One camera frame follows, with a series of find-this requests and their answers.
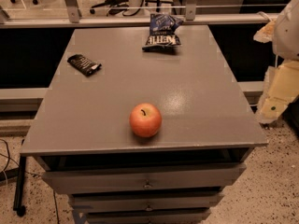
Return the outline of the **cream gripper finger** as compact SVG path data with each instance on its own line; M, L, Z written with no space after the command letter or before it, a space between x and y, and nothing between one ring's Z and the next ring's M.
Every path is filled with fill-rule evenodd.
M256 32L256 34L253 36L253 39L261 43L271 42L275 24L275 20L268 22L264 27L262 27L259 31Z
M299 62L287 60L279 67L270 66L263 81L255 117L261 124L276 121L299 96Z

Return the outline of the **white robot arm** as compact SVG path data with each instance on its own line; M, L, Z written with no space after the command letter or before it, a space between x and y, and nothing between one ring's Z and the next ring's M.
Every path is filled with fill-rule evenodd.
M283 59L278 67L268 67L257 105L256 119L261 124L269 124L299 96L299 0L291 0L253 39L271 42L273 53Z

